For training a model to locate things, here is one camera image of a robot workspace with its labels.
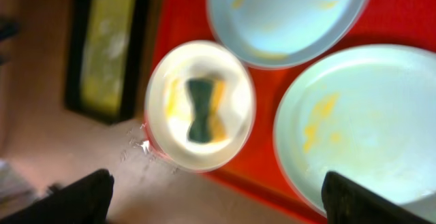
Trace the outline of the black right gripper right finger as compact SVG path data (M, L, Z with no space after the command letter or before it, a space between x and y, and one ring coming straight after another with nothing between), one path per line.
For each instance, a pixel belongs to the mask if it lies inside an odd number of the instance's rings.
M325 176L322 203L328 224L431 224L336 172Z

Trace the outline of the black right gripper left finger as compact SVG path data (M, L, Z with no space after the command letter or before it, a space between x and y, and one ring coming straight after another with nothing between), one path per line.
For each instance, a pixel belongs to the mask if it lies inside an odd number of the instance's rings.
M2 218L1 224L105 224L113 188L114 177L99 169Z

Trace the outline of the white plate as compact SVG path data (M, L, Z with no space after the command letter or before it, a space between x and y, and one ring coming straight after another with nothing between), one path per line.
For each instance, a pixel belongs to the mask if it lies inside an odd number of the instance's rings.
M175 79L216 78L225 82L219 108L228 138L198 144L187 139L189 123L165 115L166 91ZM144 111L148 136L178 166L191 171L211 171L234 158L251 133L255 120L255 91L243 64L215 42L196 40L171 50L153 71L146 91Z

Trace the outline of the yellow green scrub sponge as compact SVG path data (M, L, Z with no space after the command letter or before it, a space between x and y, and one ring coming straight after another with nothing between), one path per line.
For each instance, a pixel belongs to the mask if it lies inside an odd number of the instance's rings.
M228 138L219 108L226 84L216 78L177 78L166 91L165 115L168 120L188 122L187 139L208 144Z

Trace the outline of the light blue plate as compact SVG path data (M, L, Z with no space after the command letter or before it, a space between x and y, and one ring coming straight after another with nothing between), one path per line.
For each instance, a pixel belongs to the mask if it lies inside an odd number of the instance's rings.
M258 69L318 57L353 27L368 0L206 0L213 35Z

